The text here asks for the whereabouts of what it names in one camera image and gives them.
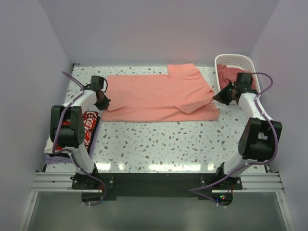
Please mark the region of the salmon pink t shirt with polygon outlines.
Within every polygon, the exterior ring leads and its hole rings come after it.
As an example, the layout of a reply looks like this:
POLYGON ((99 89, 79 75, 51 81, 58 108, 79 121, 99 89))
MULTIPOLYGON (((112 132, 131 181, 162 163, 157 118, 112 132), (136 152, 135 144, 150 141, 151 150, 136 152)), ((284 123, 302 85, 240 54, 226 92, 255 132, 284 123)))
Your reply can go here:
POLYGON ((107 77, 111 100, 104 122, 215 121, 214 91, 194 64, 167 66, 167 74, 107 77))

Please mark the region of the aluminium extrusion rail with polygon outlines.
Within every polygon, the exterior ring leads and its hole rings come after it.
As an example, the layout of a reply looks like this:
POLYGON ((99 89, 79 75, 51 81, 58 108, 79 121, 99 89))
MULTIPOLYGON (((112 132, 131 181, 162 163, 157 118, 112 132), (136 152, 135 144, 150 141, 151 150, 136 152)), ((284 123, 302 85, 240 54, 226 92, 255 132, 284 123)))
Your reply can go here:
MULTIPOLYGON (((212 173, 99 173, 97 176, 107 189, 124 188, 125 190, 154 189, 167 190, 205 187, 214 178, 212 173)), ((72 173, 35 174, 31 190, 37 192, 82 191, 93 192, 99 182, 88 176, 75 176, 72 173)), ((244 173, 239 178, 227 180, 212 187, 214 191, 234 190, 253 193, 281 193, 284 191, 278 173, 244 173)))

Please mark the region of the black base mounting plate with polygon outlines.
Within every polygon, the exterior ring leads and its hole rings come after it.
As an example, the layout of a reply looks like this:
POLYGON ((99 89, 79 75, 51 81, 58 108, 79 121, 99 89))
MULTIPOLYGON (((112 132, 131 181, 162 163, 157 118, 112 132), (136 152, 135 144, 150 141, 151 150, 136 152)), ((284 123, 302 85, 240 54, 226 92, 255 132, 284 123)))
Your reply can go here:
POLYGON ((81 190, 83 202, 115 201, 118 197, 196 197, 188 192, 215 182, 211 173, 94 173, 99 181, 75 174, 73 190, 81 190))

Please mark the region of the white plastic laundry basket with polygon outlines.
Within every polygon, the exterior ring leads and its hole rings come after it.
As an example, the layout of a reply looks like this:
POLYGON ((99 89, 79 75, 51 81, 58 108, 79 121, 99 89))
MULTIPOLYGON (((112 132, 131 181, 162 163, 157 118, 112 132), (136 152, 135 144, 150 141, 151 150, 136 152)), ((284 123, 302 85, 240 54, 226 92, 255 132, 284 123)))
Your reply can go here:
POLYGON ((255 73, 252 60, 240 54, 220 54, 215 60, 215 73, 218 82, 218 90, 234 83, 238 73, 255 73))

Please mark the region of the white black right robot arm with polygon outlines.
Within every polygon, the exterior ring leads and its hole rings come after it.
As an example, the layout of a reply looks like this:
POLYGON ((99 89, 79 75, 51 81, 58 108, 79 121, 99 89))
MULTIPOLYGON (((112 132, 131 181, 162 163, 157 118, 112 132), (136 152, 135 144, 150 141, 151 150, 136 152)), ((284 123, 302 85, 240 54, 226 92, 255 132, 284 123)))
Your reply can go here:
POLYGON ((260 102, 264 91, 252 89, 253 75, 238 73, 235 82, 229 82, 213 100, 229 105, 235 101, 248 118, 238 143, 238 153, 216 170, 214 183, 220 189, 231 184, 253 165, 267 165, 277 155, 282 123, 273 120, 260 102))

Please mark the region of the lavender folded shirt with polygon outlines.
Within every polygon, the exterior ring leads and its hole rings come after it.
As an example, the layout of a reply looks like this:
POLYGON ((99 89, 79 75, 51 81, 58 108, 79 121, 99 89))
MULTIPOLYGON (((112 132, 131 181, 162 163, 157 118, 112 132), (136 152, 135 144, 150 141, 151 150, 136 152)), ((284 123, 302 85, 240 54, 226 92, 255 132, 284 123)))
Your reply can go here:
POLYGON ((69 157, 62 156, 50 156, 49 154, 45 154, 45 164, 59 164, 59 163, 72 163, 72 160, 69 157))

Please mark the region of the dark pink crumpled shirt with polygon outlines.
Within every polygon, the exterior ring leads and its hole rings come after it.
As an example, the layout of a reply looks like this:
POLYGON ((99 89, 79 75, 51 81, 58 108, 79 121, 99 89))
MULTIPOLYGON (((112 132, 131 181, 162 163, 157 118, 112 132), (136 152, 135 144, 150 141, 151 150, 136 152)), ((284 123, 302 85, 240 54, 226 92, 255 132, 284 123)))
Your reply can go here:
POLYGON ((223 88, 225 88, 229 82, 234 83, 236 81, 238 73, 251 73, 251 72, 244 71, 240 68, 227 67, 226 65, 218 64, 217 74, 218 74, 218 83, 220 89, 222 90, 223 88))

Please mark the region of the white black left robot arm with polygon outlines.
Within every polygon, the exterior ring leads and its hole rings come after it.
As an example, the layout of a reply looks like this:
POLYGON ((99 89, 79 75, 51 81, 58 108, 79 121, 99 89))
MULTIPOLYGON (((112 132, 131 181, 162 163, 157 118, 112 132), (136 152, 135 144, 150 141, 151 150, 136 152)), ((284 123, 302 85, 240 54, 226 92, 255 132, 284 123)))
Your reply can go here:
POLYGON ((68 103, 51 108, 52 154, 66 153, 73 161, 76 173, 84 175, 83 184, 89 189, 94 189, 99 185, 100 177, 93 173, 96 165, 84 144, 86 132, 83 114, 91 106, 96 106, 100 111, 109 107, 111 100, 105 95, 108 82, 104 77, 92 76, 90 83, 83 85, 70 74, 63 74, 80 87, 80 94, 68 103))

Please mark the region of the red white printed folded shirt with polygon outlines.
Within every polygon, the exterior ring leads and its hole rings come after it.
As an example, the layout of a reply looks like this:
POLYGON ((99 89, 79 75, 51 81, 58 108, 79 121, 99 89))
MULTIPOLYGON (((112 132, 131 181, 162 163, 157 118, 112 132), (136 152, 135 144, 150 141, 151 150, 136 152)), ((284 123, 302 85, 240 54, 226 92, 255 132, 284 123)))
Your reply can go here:
POLYGON ((84 138, 84 145, 88 154, 90 154, 90 149, 93 143, 95 131, 99 124, 100 117, 99 113, 95 111, 86 111, 83 114, 83 123, 85 127, 85 138, 84 138))

